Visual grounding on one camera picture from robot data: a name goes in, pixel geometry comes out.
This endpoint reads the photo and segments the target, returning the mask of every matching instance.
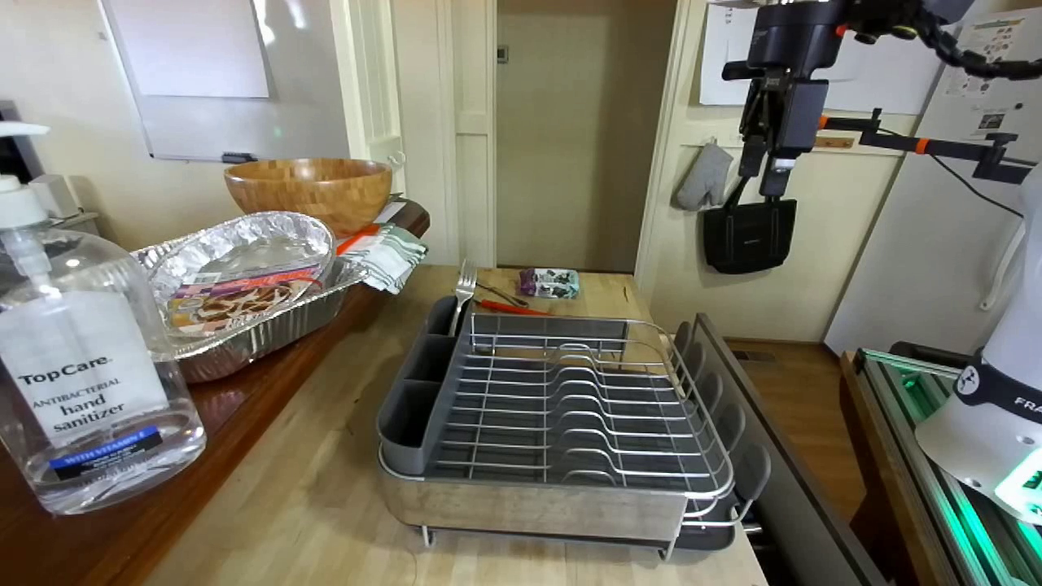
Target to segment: doorway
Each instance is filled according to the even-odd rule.
[[[498,0],[498,262],[632,274],[676,0]]]

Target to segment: aluminum foil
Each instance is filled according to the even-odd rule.
[[[342,295],[360,278],[336,261],[336,242],[323,222],[293,212],[244,215],[177,242],[134,251],[154,293],[167,304],[178,287],[220,282],[257,266],[317,262],[320,287],[288,305],[235,323],[216,334],[183,334],[173,326],[173,351],[190,384],[229,376],[257,358],[323,329],[339,314]]]

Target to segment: wooden bowl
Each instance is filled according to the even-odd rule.
[[[391,168],[365,159],[260,159],[224,168],[241,212],[304,212],[336,238],[365,228],[391,199]]]

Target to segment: bottle label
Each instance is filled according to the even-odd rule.
[[[52,445],[170,402],[131,304],[112,291],[4,309],[0,362]]]

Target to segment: wire dish rack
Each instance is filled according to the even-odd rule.
[[[726,546],[732,462],[674,344],[646,323],[441,305],[389,393],[380,487],[422,530]]]

